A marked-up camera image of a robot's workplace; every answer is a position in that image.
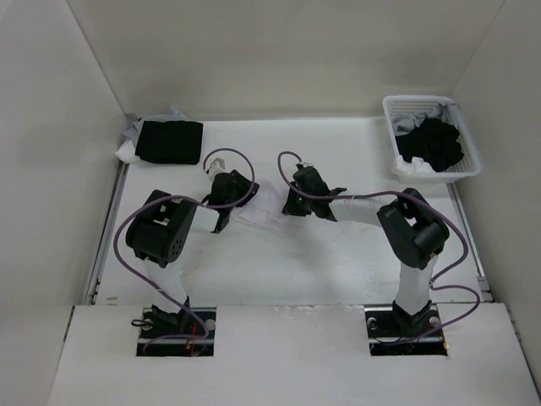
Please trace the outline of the light pink tank top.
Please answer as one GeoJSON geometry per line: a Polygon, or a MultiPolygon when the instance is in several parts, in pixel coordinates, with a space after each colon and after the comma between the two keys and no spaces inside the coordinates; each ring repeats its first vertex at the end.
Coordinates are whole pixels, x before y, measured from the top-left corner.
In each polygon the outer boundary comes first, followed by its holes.
{"type": "Polygon", "coordinates": [[[286,201],[287,192],[284,189],[277,189],[273,184],[262,184],[250,202],[233,210],[232,219],[245,226],[280,232],[286,222],[286,216],[282,213],[286,201]]]}

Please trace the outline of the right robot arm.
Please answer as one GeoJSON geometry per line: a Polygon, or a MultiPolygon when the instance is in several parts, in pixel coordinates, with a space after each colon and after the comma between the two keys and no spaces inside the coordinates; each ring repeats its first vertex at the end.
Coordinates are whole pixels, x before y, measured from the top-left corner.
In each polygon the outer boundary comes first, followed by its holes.
{"type": "Polygon", "coordinates": [[[298,164],[292,178],[283,214],[314,214],[331,222],[357,222],[383,230],[401,263],[392,325],[403,337],[419,333],[431,306],[429,282],[435,262],[450,235],[445,223],[425,208],[423,196],[407,188],[389,203],[376,198],[341,199],[346,190],[329,189],[319,172],[307,164],[298,164]]]}

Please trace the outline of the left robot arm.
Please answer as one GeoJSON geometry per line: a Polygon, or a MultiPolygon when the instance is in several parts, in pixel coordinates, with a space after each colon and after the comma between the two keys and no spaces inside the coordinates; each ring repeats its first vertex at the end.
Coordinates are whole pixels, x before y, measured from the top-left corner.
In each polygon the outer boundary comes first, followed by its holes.
{"type": "Polygon", "coordinates": [[[118,261],[135,276],[148,283],[171,304],[165,312],[152,307],[150,325],[171,337],[189,334],[189,323],[195,322],[207,332],[200,316],[190,309],[189,296],[179,287],[171,294],[164,277],[171,274],[174,262],[183,253],[190,231],[198,228],[218,234],[229,223],[233,209],[245,206],[259,191],[254,178],[245,178],[239,171],[219,172],[211,176],[210,193],[197,201],[187,196],[171,195],[162,190],[151,192],[147,201],[118,229],[125,231],[125,244],[143,262],[145,271],[139,272],[125,261],[119,251],[120,234],[116,233],[113,250],[118,261]]]}

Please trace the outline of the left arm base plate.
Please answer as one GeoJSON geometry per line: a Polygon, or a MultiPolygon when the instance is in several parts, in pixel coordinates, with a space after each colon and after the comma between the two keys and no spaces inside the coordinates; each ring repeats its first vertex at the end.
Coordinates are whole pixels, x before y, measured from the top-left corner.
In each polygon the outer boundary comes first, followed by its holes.
{"type": "Polygon", "coordinates": [[[166,312],[157,306],[144,308],[131,326],[139,329],[136,355],[139,357],[212,357],[216,335],[216,308],[195,308],[204,322],[184,310],[166,312]]]}

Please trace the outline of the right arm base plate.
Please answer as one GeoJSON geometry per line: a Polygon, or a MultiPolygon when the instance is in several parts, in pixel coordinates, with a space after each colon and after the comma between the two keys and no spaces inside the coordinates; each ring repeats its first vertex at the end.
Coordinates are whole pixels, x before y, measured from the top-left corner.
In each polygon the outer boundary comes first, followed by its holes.
{"type": "Polygon", "coordinates": [[[440,313],[435,304],[420,322],[407,331],[400,326],[390,306],[367,307],[365,320],[372,356],[447,356],[448,351],[441,330],[426,337],[418,335],[430,331],[440,324],[440,313]]]}

